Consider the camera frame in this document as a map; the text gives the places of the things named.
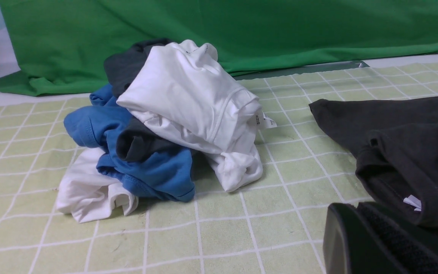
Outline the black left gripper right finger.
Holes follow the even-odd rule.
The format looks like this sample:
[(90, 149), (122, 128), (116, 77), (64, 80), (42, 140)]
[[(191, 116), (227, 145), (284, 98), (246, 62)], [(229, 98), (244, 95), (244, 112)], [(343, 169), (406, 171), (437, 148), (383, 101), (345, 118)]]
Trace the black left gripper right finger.
[(359, 203), (375, 242), (404, 274), (438, 274), (438, 237), (372, 203)]

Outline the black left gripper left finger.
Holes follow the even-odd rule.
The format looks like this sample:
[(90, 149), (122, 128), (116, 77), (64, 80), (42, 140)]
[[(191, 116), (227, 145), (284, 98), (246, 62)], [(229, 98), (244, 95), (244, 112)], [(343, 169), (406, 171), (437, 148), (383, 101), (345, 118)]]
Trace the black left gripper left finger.
[(349, 204), (327, 208), (323, 254), (327, 274), (397, 274), (370, 226)]

